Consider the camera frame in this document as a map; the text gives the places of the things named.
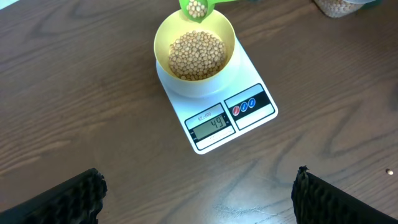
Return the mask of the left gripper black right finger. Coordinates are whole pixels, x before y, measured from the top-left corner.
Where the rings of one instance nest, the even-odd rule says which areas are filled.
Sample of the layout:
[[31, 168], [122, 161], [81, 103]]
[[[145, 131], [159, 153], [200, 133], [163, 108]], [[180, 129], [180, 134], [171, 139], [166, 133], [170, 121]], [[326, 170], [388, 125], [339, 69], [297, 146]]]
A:
[[291, 199], [298, 224], [397, 224], [397, 219], [298, 168]]

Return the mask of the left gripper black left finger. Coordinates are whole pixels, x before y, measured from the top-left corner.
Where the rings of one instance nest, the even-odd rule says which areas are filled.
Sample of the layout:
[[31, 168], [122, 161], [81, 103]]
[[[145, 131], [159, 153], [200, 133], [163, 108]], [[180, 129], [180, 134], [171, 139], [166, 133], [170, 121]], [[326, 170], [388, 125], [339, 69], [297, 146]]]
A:
[[108, 189], [95, 168], [1, 212], [3, 224], [98, 224]]

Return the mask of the yellow plastic bowl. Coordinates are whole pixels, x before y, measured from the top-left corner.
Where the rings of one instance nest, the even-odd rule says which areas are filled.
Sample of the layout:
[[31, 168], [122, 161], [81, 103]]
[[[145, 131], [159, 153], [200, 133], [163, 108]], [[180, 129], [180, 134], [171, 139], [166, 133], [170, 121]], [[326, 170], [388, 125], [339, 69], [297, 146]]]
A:
[[171, 77], [191, 82], [220, 73], [232, 60], [236, 46], [233, 26], [218, 11], [201, 23], [176, 11], [161, 23], [154, 39], [160, 66]]

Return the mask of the green plastic measuring scoop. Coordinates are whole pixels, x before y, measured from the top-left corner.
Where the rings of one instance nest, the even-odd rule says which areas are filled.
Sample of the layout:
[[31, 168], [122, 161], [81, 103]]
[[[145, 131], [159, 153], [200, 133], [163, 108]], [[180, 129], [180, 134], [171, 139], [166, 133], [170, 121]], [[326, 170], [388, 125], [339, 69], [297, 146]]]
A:
[[183, 14], [191, 21], [201, 23], [219, 3], [237, 0], [179, 0]]

